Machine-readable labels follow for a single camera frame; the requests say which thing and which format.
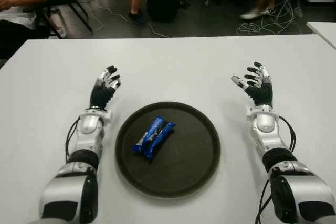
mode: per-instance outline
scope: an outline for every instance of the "gray floor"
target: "gray floor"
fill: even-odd
[[[88,11],[88,23],[94,30],[89,30],[81,23],[77,16],[67,6],[61,6],[60,11],[53,14],[53,20],[67,30],[68,38],[151,38],[160,37],[154,34],[151,27],[147,24],[139,27],[128,19],[129,3],[128,0],[79,0],[83,7]],[[189,0],[191,6],[188,9],[180,9],[176,19],[170,23],[151,22],[155,32],[168,37],[198,37],[198,36],[236,36],[249,35],[247,32],[237,31],[242,24],[238,18],[240,14],[250,9],[252,1],[245,1],[239,5],[232,0],[222,0],[221,5],[210,2],[206,7],[205,0]],[[119,15],[113,15],[107,8],[115,14],[121,14],[126,21]],[[280,34],[310,34],[311,30],[306,26],[307,21],[312,22],[336,22],[336,10],[334,6],[309,6],[306,2],[302,3],[303,17],[295,19]],[[281,21],[288,20],[287,15]],[[261,20],[253,21],[261,26]],[[266,17],[263,24],[270,24],[271,20]],[[267,29],[275,33],[281,30],[276,25],[268,26]],[[272,32],[262,30],[261,35],[270,35]]]

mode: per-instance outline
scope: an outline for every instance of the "round tray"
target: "round tray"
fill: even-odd
[[[157,115],[176,127],[149,162],[132,148]],[[120,172],[136,189],[174,198],[198,190],[210,179],[221,149],[216,129],[203,113],[186,104],[159,102],[141,108],[124,122],[115,152]]]

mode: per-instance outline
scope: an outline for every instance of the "black cable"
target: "black cable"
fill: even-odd
[[[287,120],[285,118],[283,118],[282,116],[279,116],[279,118],[281,120],[283,120],[287,124],[287,126],[289,127],[289,131],[290,131],[290,146],[289,146],[289,150],[291,152],[293,152],[294,149],[295,149],[295,145],[296,145],[295,131],[293,130],[292,126],[289,124],[289,122],[287,122]]]
[[[285,119],[283,118],[282,116],[279,116],[279,118],[281,120],[283,120],[288,128],[289,128],[289,132],[290,132],[290,145],[289,145],[289,150],[291,152],[294,151],[295,149],[295,145],[296,145],[296,135],[295,135],[295,131],[293,130],[292,126],[290,125],[290,123]],[[265,203],[262,205],[263,203],[263,199],[264,199],[264,194],[265,194],[265,191],[266,191],[266,188],[267,188],[267,185],[269,183],[269,180],[266,181],[265,185],[264,185],[264,188],[263,188],[263,191],[261,193],[261,197],[260,197],[260,202],[259,202],[259,211],[258,211],[258,214],[256,216],[256,220],[255,220],[255,224],[261,224],[261,219],[260,219],[260,215],[262,214],[263,210],[266,208],[266,206],[268,205],[268,203],[271,201],[272,199],[272,195],[270,195],[268,197],[268,199],[265,201]]]
[[[265,201],[265,203],[263,204],[263,206],[261,207],[261,209],[259,210],[257,216],[256,216],[256,220],[255,220],[255,224],[258,224],[258,220],[260,219],[260,215],[262,213],[262,211],[266,208],[266,206],[268,205],[268,203],[271,201],[272,196],[269,196],[268,199]]]
[[[264,194],[265,194],[265,191],[266,191],[268,182],[269,182],[269,180],[266,181],[266,183],[265,183],[265,185],[264,185],[264,188],[263,188],[263,191],[262,191],[262,193],[261,193],[260,202],[259,202],[259,212],[260,212],[260,210],[261,210],[261,206],[262,206],[262,203],[263,203]],[[257,217],[258,217],[258,223],[261,224],[260,214],[259,214],[259,216],[257,215]]]
[[[68,131],[68,135],[67,135],[67,139],[65,141],[65,161],[68,160],[69,157],[69,142],[73,136],[73,134],[75,133],[76,129],[77,129],[77,125],[78,125],[78,121],[79,118],[77,118],[74,123],[72,124],[72,126],[70,127],[69,131]]]

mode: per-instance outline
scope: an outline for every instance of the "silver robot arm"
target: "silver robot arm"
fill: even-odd
[[[271,184],[276,216],[284,223],[336,223],[335,198],[329,186],[305,164],[299,162],[279,135],[279,116],[272,107],[272,83],[264,66],[247,68],[255,75],[237,76],[232,81],[254,101],[247,120],[251,135]]]
[[[105,110],[105,107],[121,83],[119,75],[112,76],[116,71],[114,66],[108,67],[96,80],[90,108],[84,110],[74,123],[77,135],[75,148],[68,152],[68,136],[66,164],[43,191],[39,206],[41,220],[34,223],[91,223],[97,216],[96,174],[104,128],[111,119],[111,111]]]

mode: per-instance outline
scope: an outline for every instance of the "black shoe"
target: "black shoe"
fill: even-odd
[[[146,23],[145,20],[142,17],[142,13],[140,12],[140,10],[139,10],[138,14],[129,13],[128,16],[138,26],[142,26]]]
[[[180,0],[179,8],[181,9],[187,9],[190,6],[190,3],[184,0]]]

